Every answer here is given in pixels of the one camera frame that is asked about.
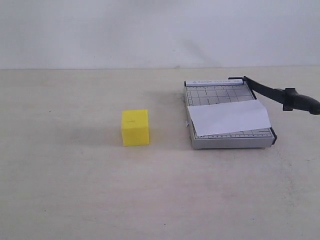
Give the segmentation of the black cutter blade handle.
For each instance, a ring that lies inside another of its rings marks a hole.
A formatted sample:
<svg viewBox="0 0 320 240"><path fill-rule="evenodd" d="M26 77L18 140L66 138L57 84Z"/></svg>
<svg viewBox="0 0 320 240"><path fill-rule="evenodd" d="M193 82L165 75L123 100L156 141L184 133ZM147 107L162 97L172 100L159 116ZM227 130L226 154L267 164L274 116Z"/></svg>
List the black cutter blade handle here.
<svg viewBox="0 0 320 240"><path fill-rule="evenodd" d="M271 88L246 76L228 78L228 80L239 79L245 81L252 91L282 104L283 111L293 111L295 109L309 112L311 115L320 114L320 102L310 96L299 94L295 88Z"/></svg>

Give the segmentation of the yellow cube block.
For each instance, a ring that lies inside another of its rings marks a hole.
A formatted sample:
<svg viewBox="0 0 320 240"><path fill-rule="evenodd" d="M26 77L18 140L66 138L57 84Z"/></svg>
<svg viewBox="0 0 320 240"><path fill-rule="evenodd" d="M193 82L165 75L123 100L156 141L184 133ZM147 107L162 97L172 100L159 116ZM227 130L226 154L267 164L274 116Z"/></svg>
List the yellow cube block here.
<svg viewBox="0 0 320 240"><path fill-rule="evenodd" d="M149 145L148 110L124 110L121 116L121 135L125 147Z"/></svg>

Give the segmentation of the grey paper cutter base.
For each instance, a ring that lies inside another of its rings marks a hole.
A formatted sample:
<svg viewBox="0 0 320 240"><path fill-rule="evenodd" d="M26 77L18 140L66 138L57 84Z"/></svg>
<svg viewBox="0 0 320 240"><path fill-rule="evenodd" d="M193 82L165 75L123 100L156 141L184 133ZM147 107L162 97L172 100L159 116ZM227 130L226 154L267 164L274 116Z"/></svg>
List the grey paper cutter base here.
<svg viewBox="0 0 320 240"><path fill-rule="evenodd" d="M241 77L230 77L226 80L184 82L186 107L255 99L255 94ZM277 140L277 135L271 127L197 136L189 113L187 114L187 120L191 145L194 149L270 148Z"/></svg>

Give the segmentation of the white paper sheet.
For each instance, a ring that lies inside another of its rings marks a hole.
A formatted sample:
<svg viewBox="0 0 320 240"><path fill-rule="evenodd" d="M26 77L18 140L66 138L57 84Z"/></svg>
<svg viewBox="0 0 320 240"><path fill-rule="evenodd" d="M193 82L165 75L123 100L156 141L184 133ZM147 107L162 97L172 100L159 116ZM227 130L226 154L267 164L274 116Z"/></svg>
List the white paper sheet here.
<svg viewBox="0 0 320 240"><path fill-rule="evenodd" d="M187 107L198 137L270 128L265 106L257 99Z"/></svg>

